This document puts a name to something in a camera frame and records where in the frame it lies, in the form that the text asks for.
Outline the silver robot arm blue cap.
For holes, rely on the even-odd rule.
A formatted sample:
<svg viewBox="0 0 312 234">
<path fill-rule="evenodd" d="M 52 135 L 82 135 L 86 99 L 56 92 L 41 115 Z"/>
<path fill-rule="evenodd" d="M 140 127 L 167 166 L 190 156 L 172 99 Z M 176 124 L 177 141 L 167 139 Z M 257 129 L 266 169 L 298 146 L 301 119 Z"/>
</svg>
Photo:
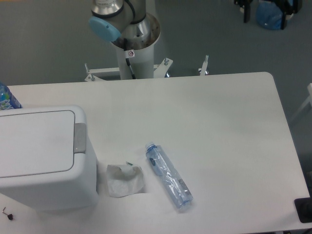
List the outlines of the silver robot arm blue cap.
<svg viewBox="0 0 312 234">
<path fill-rule="evenodd" d="M 94 0 L 91 12 L 92 31 L 120 49 L 145 49 L 159 39 L 159 22 L 147 13 L 144 0 Z"/>
</svg>

